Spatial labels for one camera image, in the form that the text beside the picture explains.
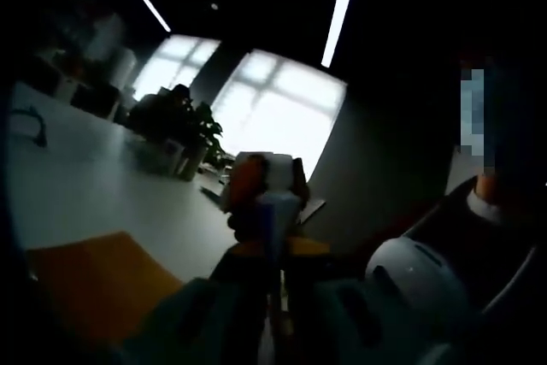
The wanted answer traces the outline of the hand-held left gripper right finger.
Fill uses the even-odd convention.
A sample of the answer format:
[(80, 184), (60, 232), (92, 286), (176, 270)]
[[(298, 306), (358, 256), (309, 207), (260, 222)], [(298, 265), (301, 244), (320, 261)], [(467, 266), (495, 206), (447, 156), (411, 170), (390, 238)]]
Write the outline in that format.
[(427, 329), (393, 286), (381, 288), (328, 245), (289, 237), (283, 249), (288, 315), (313, 364), (416, 364)]

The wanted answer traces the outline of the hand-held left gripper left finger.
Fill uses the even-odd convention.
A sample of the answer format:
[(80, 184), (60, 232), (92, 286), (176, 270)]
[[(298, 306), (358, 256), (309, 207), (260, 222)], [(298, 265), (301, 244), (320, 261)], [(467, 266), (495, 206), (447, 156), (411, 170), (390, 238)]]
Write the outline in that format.
[(124, 364), (256, 364), (267, 316), (261, 241), (229, 248), (208, 278), (164, 298), (121, 346)]

